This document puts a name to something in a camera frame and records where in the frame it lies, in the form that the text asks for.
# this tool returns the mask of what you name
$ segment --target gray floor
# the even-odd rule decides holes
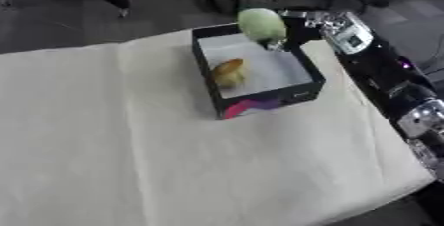
[[[121,42],[233,21],[209,11],[201,0],[131,0],[126,19],[118,19],[116,9],[101,0],[12,1],[13,8],[0,11],[0,53]],[[348,1],[339,2],[340,6]],[[389,8],[370,8],[364,19],[403,54],[423,62],[444,33],[444,0],[397,0]],[[421,209],[405,199],[335,226],[426,223],[429,219]]]

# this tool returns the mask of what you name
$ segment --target table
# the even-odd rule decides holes
[[[433,178],[325,42],[312,102],[215,120],[190,31],[0,56],[3,225],[318,225]]]

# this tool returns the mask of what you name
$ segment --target black tray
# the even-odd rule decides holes
[[[192,31],[192,47],[200,69],[205,79],[208,92],[211,96],[217,116],[220,119],[229,119],[248,113],[274,109],[286,105],[314,100],[317,98],[325,83],[324,76],[311,62],[300,45],[291,46],[292,54],[298,59],[305,71],[311,77],[310,82],[291,85],[278,89],[252,93],[247,95],[224,98],[211,75],[211,67],[204,54],[199,39],[224,35],[239,34],[237,24],[220,25],[208,28],[199,28]]]

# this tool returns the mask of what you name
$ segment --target cable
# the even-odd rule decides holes
[[[444,67],[443,67],[443,68],[436,69],[436,70],[431,71],[431,72],[426,72],[426,73],[424,73],[424,74],[425,74],[425,75],[430,75],[430,74],[437,73],[437,72],[440,72],[440,71],[444,71]]]
[[[441,52],[441,46],[442,46],[443,40],[444,40],[444,33],[439,36],[438,47],[436,48],[435,54],[433,54],[433,56],[432,56],[432,58],[430,60],[426,61],[424,64],[421,65],[421,69],[427,70],[437,60],[441,59],[441,57],[439,57],[439,53]]]

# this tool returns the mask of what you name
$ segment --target wheel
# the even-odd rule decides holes
[[[129,12],[130,12],[129,9],[119,9],[119,17],[125,18],[128,16]]]

